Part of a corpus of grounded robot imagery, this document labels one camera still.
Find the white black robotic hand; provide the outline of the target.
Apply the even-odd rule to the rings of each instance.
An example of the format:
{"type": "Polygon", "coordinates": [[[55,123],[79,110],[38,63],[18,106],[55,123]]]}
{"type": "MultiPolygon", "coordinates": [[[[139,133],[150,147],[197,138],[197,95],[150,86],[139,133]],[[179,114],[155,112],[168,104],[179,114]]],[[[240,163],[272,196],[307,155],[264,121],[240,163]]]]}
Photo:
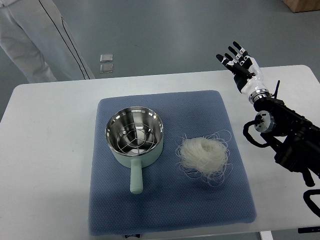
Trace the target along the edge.
{"type": "Polygon", "coordinates": [[[270,92],[264,85],[263,73],[252,56],[239,43],[233,42],[228,50],[231,54],[217,54],[218,61],[232,74],[237,89],[247,96],[253,104],[260,98],[270,96],[270,92]]]}

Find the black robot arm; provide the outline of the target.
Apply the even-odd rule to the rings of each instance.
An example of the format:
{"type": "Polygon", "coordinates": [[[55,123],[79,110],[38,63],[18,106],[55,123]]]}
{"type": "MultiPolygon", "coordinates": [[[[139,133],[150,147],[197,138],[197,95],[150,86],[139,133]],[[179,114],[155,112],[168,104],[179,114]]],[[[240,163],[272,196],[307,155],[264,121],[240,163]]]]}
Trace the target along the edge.
{"type": "Polygon", "coordinates": [[[290,172],[301,173],[309,189],[303,200],[309,209],[319,216],[320,208],[311,199],[320,194],[313,189],[312,174],[320,175],[320,129],[304,116],[288,108],[265,88],[250,90],[249,101],[257,114],[243,127],[243,135],[258,148],[271,147],[275,162],[290,172]]]}

